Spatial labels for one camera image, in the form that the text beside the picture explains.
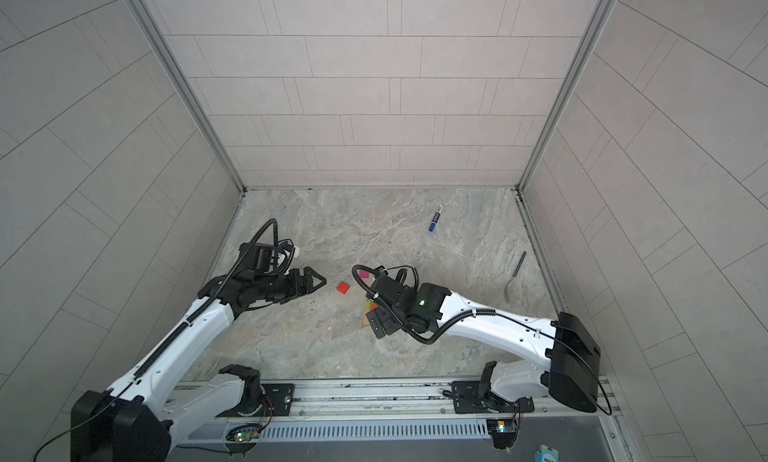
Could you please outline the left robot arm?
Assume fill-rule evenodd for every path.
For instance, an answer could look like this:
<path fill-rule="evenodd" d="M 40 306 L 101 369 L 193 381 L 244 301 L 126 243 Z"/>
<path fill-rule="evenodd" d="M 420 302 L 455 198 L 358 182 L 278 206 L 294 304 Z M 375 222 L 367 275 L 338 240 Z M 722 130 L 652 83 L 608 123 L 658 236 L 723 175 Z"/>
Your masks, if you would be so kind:
<path fill-rule="evenodd" d="M 243 244 L 230 271 L 215 277 L 174 328 L 103 392 L 87 391 L 71 412 L 73 461 L 163 461 L 180 442 L 220 414 L 258 417 L 263 429 L 275 414 L 260 372 L 229 364 L 191 393 L 173 399 L 181 377 L 240 315 L 284 304 L 326 285 L 313 269 L 297 269 L 284 239 L 273 246 Z"/>

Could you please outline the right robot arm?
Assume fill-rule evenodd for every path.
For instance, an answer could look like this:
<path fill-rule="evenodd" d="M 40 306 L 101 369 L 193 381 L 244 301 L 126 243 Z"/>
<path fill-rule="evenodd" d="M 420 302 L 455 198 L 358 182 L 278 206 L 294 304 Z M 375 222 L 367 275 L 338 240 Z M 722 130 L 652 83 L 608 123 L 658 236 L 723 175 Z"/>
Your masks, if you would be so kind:
<path fill-rule="evenodd" d="M 504 412 L 522 398 L 547 395 L 584 413 L 600 410 L 606 392 L 599 382 L 601 350 L 581 320 L 567 312 L 555 319 L 512 314 L 473 302 L 446 287 L 415 282 L 410 268 L 396 277 L 383 267 L 352 270 L 374 304 L 366 317 L 377 338 L 399 331 L 423 345 L 444 336 L 471 339 L 517 356 L 514 363 L 489 362 L 478 386 L 482 403 Z"/>

